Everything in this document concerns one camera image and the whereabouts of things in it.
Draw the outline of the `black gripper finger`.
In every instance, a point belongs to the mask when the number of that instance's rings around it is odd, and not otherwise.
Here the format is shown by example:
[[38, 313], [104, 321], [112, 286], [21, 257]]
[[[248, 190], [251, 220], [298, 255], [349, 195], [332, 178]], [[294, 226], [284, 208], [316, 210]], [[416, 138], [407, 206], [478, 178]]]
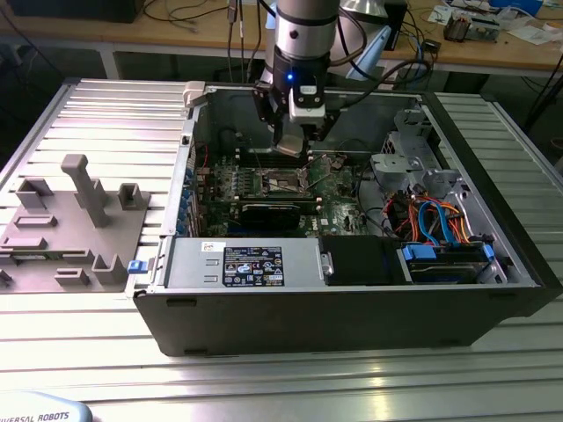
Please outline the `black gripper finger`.
[[270, 97], [269, 84], [257, 83], [252, 87], [252, 98], [258, 117], [266, 123], [274, 136], [282, 135], [282, 110]]
[[323, 141], [333, 129], [340, 117], [340, 112], [328, 112], [321, 123], [307, 126], [308, 141]]

